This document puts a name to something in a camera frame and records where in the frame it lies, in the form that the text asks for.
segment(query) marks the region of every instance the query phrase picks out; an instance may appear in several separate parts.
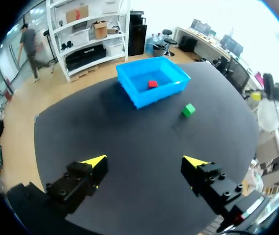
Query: blue plastic bin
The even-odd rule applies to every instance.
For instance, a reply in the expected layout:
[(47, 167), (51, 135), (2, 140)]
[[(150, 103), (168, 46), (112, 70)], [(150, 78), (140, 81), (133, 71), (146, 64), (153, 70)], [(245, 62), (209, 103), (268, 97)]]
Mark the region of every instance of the blue plastic bin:
[[(118, 81), (137, 109), (185, 89), (190, 77), (166, 57), (137, 60), (116, 67)], [(158, 87), (148, 89), (148, 81)]]

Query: red cube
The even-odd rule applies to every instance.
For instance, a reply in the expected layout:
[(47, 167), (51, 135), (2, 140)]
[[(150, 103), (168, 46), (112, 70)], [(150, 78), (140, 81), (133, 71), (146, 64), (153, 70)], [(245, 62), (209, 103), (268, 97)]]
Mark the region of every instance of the red cube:
[(148, 81), (148, 88), (158, 87), (158, 83), (156, 81)]

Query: dark pants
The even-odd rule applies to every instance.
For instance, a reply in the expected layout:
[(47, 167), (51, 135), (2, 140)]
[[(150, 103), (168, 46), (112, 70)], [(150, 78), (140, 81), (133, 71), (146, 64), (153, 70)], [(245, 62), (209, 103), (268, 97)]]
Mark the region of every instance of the dark pants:
[(32, 52), (30, 54), (27, 55), (28, 60), (30, 61), (31, 64), (31, 68), (33, 70), (33, 74), (35, 79), (38, 78), (38, 74), (37, 74), (37, 68), (41, 68), (41, 67), (49, 67), (49, 63), (43, 62), (43, 61), (39, 61), (35, 58), (35, 54), (36, 52)]

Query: gray t-shirt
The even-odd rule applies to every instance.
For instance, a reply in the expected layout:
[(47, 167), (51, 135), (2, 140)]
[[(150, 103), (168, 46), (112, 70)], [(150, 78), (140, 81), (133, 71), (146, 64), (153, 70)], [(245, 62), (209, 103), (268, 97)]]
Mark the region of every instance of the gray t-shirt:
[(36, 51), (35, 35), (36, 35), (35, 30), (30, 28), (22, 33), (20, 43), (24, 43), (24, 50), (27, 55), (34, 53)]

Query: white storage bin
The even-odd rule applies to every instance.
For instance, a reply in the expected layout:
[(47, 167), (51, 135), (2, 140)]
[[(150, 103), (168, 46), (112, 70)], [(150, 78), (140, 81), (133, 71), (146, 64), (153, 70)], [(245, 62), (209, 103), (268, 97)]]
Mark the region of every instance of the white storage bin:
[(119, 11), (120, 0), (103, 0), (102, 13), (114, 13)]
[(70, 41), (73, 43), (74, 47), (87, 43), (90, 40), (89, 30), (89, 28), (83, 29), (69, 35)]
[(123, 52), (123, 41), (120, 39), (109, 39), (102, 44), (109, 56), (119, 55)]

